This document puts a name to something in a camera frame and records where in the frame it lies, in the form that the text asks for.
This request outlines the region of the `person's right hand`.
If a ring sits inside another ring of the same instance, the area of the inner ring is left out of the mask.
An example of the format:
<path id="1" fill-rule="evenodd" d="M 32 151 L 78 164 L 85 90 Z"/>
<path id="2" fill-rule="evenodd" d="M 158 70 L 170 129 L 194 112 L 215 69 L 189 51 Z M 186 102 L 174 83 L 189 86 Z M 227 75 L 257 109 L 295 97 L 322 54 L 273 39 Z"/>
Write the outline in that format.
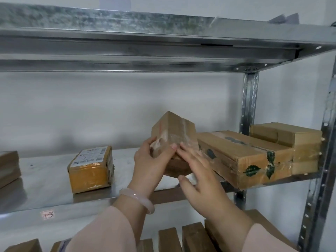
<path id="1" fill-rule="evenodd" d="M 197 179 L 195 188 L 199 192 L 199 197 L 198 199 L 188 199 L 189 203 L 199 214 L 212 222 L 217 230 L 221 227 L 222 222 L 246 215 L 228 198 L 216 178 L 211 162 L 201 152 L 181 143 L 177 154 L 189 164 Z"/>

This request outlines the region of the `person's left hand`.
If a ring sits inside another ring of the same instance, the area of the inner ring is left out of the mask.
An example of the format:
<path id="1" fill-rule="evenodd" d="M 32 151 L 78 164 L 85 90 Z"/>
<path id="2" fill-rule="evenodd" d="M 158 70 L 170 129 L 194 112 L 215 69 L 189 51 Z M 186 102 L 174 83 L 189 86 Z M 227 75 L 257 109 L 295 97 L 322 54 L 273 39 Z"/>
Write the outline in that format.
<path id="1" fill-rule="evenodd" d="M 134 155 L 134 170 L 128 188 L 137 195 L 149 198 L 161 181 L 166 168 L 158 168 L 155 158 L 150 155 L 150 145 L 155 142 L 156 137 L 149 138 L 143 142 Z"/>

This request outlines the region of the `small taped cardboard box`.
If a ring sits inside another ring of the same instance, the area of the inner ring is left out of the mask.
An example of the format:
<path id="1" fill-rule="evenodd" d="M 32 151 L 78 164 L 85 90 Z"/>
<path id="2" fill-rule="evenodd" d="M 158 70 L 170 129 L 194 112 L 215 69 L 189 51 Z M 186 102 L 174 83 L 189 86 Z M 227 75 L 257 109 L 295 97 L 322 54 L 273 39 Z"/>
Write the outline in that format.
<path id="1" fill-rule="evenodd" d="M 180 146 L 181 142 L 196 151 L 199 150 L 195 124 L 170 111 L 152 127 L 152 137 L 156 137 L 156 141 L 150 145 L 153 158 L 160 156 L 171 144 Z M 164 175 L 178 178 L 180 175 L 187 176 L 191 173 L 189 164 L 175 154 L 168 162 Z"/>

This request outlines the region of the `person's right forearm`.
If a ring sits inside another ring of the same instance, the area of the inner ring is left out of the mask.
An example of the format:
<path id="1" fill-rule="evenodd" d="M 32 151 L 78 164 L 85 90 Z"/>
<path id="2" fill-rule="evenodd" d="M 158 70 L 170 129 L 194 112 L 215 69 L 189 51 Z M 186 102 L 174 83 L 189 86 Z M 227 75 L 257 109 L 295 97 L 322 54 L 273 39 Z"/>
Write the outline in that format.
<path id="1" fill-rule="evenodd" d="M 218 230 L 230 252 L 297 252 L 246 215 L 222 222 Z"/>

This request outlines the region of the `person's left forearm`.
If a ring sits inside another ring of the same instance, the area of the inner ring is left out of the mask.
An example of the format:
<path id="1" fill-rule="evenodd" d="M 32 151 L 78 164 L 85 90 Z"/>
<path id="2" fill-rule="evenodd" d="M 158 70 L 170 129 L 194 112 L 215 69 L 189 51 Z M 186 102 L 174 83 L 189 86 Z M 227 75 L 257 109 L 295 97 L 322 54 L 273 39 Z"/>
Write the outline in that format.
<path id="1" fill-rule="evenodd" d="M 137 252 L 145 216 L 153 212 L 138 199 L 120 195 L 71 239 L 65 252 Z"/>

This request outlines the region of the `row of brown cardboard boxes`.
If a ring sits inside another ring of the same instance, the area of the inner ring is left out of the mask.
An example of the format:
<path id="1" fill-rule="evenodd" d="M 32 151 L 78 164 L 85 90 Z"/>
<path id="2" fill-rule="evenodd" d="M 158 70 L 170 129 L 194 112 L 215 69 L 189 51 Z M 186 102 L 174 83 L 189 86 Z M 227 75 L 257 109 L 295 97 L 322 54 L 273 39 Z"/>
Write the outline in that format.
<path id="1" fill-rule="evenodd" d="M 253 222 L 262 225 L 274 237 L 294 248 L 294 245 L 258 210 L 250 209 L 244 211 L 244 213 Z M 204 224 L 197 222 L 183 226 L 182 244 L 178 241 L 176 228 L 160 230 L 158 238 L 159 252 L 230 252 L 219 231 L 207 219 Z M 71 239 L 67 239 L 54 243 L 50 252 L 65 252 L 70 241 Z M 154 252 L 153 240 L 140 240 L 137 245 L 137 252 Z"/>

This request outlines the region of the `long cardboard box leaf print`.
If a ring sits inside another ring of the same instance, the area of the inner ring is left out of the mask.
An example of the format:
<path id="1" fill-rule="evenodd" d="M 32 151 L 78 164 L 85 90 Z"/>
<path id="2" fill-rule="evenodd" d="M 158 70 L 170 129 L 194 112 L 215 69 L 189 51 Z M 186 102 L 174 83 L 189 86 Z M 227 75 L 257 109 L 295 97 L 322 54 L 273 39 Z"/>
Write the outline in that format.
<path id="1" fill-rule="evenodd" d="M 213 170 L 236 189 L 292 175 L 292 148 L 228 130 L 198 133 L 197 138 Z"/>

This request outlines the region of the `yellow taped parcel white label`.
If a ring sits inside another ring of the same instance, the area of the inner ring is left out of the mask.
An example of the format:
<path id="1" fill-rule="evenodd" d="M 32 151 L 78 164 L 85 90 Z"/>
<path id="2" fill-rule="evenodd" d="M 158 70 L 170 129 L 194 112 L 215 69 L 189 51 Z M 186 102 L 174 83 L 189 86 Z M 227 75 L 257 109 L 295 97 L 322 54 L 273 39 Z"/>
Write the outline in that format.
<path id="1" fill-rule="evenodd" d="M 114 169 L 110 145 L 83 149 L 67 167 L 72 193 L 110 187 Z"/>

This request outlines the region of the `perforated metal shelf upright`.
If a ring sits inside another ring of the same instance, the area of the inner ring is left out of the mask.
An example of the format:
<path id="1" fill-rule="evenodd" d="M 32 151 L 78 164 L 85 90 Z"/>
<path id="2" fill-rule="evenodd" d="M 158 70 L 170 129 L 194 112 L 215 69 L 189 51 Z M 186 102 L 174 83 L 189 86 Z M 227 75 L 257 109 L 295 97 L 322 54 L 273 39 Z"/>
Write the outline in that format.
<path id="1" fill-rule="evenodd" d="M 297 248 L 318 252 L 336 181 L 336 55 L 321 125 L 317 178 L 310 180 Z"/>
<path id="2" fill-rule="evenodd" d="M 250 125 L 254 124 L 258 82 L 259 72 L 244 74 L 239 128 L 239 133 L 243 135 L 249 135 Z"/>

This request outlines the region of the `galvanized metal shelf board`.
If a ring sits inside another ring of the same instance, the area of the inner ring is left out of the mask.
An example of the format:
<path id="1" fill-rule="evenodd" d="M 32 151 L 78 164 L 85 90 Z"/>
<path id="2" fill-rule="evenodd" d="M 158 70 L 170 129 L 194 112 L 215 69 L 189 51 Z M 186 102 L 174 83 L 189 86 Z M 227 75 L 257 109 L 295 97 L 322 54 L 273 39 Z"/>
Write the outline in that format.
<path id="1" fill-rule="evenodd" d="M 137 148 L 112 151 L 115 166 L 111 187 L 73 195 L 67 166 L 74 154 L 21 158 L 21 178 L 0 189 L 0 227 L 41 225 L 99 214 L 126 187 L 133 173 Z M 54 210 L 43 220 L 40 212 Z"/>
<path id="2" fill-rule="evenodd" d="M 259 72 L 336 50 L 336 27 L 0 3 L 0 72 Z"/>

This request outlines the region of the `plain taped cardboard box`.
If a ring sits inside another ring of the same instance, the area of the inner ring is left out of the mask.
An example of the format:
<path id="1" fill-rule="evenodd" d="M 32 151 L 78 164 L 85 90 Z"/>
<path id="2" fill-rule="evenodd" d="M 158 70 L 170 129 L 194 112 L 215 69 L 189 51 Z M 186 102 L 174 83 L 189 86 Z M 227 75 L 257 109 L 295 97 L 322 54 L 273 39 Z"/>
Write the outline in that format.
<path id="1" fill-rule="evenodd" d="M 254 124 L 249 135 L 254 138 L 293 148 L 292 174 L 318 171 L 322 131 L 279 122 Z"/>

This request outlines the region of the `brown cardboard box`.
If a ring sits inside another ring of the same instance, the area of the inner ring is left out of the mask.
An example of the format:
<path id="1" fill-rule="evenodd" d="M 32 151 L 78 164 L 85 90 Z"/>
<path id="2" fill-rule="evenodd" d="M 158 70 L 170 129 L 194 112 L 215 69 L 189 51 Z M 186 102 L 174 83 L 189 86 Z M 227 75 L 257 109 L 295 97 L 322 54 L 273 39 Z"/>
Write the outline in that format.
<path id="1" fill-rule="evenodd" d="M 21 177 L 17 151 L 0 152 L 0 189 Z"/>

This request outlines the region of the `grey paper packets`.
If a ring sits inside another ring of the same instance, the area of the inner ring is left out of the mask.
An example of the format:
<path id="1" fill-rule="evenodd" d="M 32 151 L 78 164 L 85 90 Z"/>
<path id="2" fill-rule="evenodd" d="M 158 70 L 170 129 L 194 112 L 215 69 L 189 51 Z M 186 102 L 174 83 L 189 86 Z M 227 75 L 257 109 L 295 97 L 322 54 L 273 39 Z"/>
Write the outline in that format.
<path id="1" fill-rule="evenodd" d="M 289 16 L 286 16 L 284 14 L 277 16 L 271 20 L 268 21 L 268 23 L 271 24 L 292 24 L 292 25 L 298 25 L 299 22 L 299 14 L 294 13 Z"/>

